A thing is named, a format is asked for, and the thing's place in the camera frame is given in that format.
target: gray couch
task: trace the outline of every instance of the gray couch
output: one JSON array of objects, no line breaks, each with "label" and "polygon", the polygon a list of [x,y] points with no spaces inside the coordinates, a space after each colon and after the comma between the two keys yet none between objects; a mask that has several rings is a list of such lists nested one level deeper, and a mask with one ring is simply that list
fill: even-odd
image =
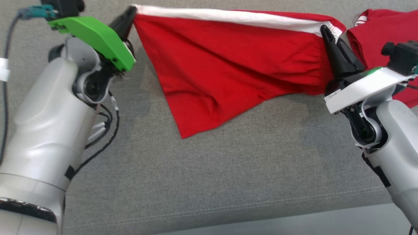
[{"label": "gray couch", "polygon": [[[131,3],[87,0],[84,15],[108,23]],[[408,11],[417,7],[416,0],[134,3],[318,13],[333,16],[347,27],[367,8]],[[16,10],[36,4],[36,0],[2,2],[1,45]],[[12,117],[47,64],[48,50],[63,38],[43,20],[18,24],[10,53]],[[130,40],[138,62],[126,80],[111,86],[121,112],[118,136],[73,179],[66,198],[64,234],[153,234],[390,202],[354,146],[347,120],[330,115],[322,96],[277,97],[222,127],[182,140],[135,30]]]}]

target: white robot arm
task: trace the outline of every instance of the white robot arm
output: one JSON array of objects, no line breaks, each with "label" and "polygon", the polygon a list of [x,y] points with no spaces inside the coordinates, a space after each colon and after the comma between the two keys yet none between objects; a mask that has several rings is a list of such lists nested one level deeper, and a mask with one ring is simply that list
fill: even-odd
[{"label": "white robot arm", "polygon": [[[84,32],[92,28],[91,25],[84,28],[83,19],[70,19],[78,15],[77,6],[82,1],[71,1],[73,7],[67,10],[51,4],[68,6],[68,0],[47,2],[21,11],[19,17],[38,14],[52,24],[60,18],[73,20],[68,25],[68,21],[59,21],[59,30],[74,30],[73,35],[78,28]],[[114,100],[108,91],[112,78],[130,70],[135,63],[133,49],[126,39],[135,15],[136,8],[128,8],[109,27],[87,18],[86,23],[99,25],[102,30],[70,36],[63,45],[51,49],[49,64],[19,107],[14,119],[16,131],[0,157],[1,235],[62,234],[66,190],[74,175],[94,157],[82,163],[82,152],[89,146],[87,142],[91,142],[89,136],[100,103],[108,94]],[[113,52],[107,50],[115,45],[108,48],[89,45],[85,41],[89,42],[91,37],[103,42],[112,38],[119,51],[109,57]],[[111,140],[119,122],[119,111],[113,104],[117,124]]]},{"label": "white robot arm", "polygon": [[417,76],[418,42],[387,43],[382,54],[390,56],[388,67],[363,71],[342,39],[336,43],[326,26],[322,34],[335,76],[325,93],[326,106],[349,119],[363,159],[418,229],[418,117],[392,99]]}]

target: white trim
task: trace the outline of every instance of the white trim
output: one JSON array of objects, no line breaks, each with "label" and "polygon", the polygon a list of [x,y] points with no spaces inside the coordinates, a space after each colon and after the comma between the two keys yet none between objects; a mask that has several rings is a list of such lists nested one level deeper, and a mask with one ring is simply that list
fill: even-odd
[{"label": "white trim", "polygon": [[162,8],[147,5],[133,6],[137,7],[138,14],[141,15],[229,22],[248,26],[313,33],[320,37],[322,37],[320,28],[322,25],[326,25],[328,26],[336,40],[338,40],[338,38],[343,33],[341,29],[332,25],[332,23],[329,21],[321,22],[314,20],[304,20],[280,15],[271,15],[266,13],[256,13],[237,10]]},{"label": "white trim", "polygon": [[367,21],[367,16],[365,16],[365,15],[361,15],[358,19],[357,19],[357,21]]},{"label": "white trim", "polygon": [[366,21],[367,21],[367,16],[365,16],[365,15],[361,15],[361,16],[357,19],[357,21],[356,21],[356,23],[354,24],[354,26],[359,26],[359,25],[361,25],[361,24],[364,24],[364,23],[366,23]]}]

